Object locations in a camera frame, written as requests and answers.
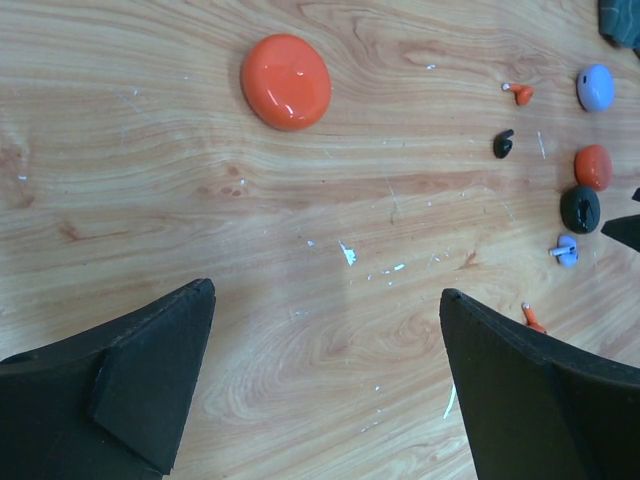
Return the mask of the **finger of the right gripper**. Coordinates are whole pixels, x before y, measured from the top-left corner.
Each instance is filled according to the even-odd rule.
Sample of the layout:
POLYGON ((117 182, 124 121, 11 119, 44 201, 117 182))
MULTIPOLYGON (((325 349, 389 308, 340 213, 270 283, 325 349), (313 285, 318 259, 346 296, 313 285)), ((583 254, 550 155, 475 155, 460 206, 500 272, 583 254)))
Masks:
POLYGON ((640 215, 608 220, 601 233, 629 248, 640 248, 640 215))

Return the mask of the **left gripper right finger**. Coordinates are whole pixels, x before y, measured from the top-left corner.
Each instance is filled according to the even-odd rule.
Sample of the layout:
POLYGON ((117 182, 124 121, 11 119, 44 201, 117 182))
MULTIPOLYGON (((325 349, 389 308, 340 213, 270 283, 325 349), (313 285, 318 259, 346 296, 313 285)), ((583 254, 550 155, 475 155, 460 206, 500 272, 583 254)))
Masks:
POLYGON ((456 289, 440 324, 480 479, 636 479, 639 371, 456 289))

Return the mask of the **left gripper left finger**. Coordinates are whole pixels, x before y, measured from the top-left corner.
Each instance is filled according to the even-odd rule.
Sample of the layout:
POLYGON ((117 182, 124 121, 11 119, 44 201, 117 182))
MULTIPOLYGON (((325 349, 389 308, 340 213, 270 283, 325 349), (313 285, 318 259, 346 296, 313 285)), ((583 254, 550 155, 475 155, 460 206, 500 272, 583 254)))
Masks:
POLYGON ((152 303, 1 362, 4 479, 171 473, 209 339, 215 288, 152 303))

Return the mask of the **orange earbud charging case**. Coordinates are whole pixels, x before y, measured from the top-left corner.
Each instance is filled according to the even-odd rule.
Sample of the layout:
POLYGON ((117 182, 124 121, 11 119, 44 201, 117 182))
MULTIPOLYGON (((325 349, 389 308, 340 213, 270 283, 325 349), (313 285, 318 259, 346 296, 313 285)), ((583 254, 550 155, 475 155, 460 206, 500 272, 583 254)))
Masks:
POLYGON ((241 69, 241 86, 267 125, 298 131, 316 124, 331 100, 331 80, 321 55, 304 39, 279 33, 256 43, 241 69))

